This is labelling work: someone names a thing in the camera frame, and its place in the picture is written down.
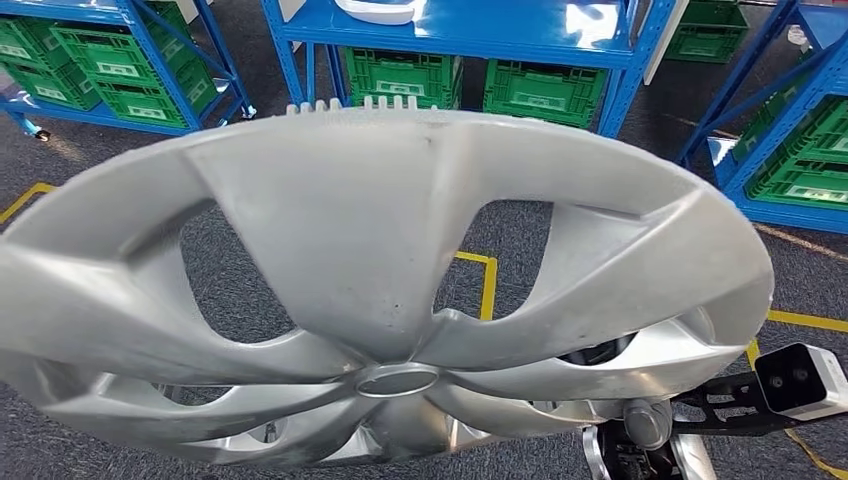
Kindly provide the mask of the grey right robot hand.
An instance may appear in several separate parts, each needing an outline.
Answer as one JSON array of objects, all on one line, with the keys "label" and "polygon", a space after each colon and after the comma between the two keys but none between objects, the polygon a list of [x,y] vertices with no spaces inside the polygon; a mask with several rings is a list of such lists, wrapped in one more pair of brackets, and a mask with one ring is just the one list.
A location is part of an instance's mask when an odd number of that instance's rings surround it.
[{"label": "grey right robot hand", "polygon": [[669,400],[651,403],[633,399],[625,403],[623,423],[630,440],[639,448],[655,451],[671,437],[673,411]]}]

